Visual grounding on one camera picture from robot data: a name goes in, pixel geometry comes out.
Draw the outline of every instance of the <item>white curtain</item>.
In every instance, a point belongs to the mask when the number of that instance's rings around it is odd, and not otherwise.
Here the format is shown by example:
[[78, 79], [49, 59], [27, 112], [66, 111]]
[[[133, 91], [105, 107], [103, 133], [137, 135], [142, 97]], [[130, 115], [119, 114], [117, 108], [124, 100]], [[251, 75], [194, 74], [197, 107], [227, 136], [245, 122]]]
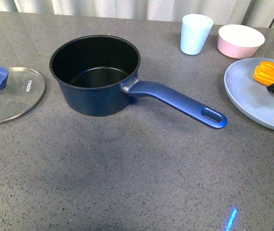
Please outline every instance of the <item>white curtain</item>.
[[0, 0], [0, 11], [173, 22], [199, 13], [217, 25], [274, 28], [274, 0]]

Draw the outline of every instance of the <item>handle hole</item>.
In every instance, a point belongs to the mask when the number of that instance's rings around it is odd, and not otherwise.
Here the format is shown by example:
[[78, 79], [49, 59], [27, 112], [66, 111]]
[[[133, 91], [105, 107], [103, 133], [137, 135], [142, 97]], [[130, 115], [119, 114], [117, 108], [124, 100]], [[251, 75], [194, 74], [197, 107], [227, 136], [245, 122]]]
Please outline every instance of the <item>handle hole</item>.
[[206, 107], [201, 110], [201, 115], [214, 121], [215, 123], [220, 123], [222, 121], [222, 117], [220, 114], [218, 114]]

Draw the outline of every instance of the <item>printed logo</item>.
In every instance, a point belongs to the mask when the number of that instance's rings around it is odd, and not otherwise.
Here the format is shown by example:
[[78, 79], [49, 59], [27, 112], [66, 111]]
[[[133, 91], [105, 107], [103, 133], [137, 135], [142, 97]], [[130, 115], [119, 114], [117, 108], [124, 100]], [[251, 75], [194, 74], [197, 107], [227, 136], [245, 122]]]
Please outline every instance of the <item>printed logo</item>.
[[32, 80], [29, 80], [29, 82], [27, 83], [27, 87], [26, 87], [26, 91], [30, 92], [31, 90], [31, 85], [32, 85]]

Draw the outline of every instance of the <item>yellow corn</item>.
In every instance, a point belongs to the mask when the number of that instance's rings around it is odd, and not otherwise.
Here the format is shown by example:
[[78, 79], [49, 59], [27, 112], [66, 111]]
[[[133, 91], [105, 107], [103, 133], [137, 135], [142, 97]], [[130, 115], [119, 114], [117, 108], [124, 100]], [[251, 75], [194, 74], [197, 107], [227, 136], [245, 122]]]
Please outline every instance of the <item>yellow corn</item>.
[[274, 83], [274, 63], [271, 61], [262, 61], [256, 67], [253, 77], [259, 83], [270, 86]]

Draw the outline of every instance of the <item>light blue plate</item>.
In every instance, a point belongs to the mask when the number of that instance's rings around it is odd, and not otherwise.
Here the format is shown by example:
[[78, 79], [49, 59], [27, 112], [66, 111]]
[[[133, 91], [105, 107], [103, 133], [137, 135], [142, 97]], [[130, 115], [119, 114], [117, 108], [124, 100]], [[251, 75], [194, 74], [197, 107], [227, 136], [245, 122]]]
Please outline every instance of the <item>light blue plate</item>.
[[253, 121], [274, 130], [274, 94], [253, 78], [254, 70], [266, 58], [248, 58], [231, 64], [224, 74], [224, 86], [231, 102]]

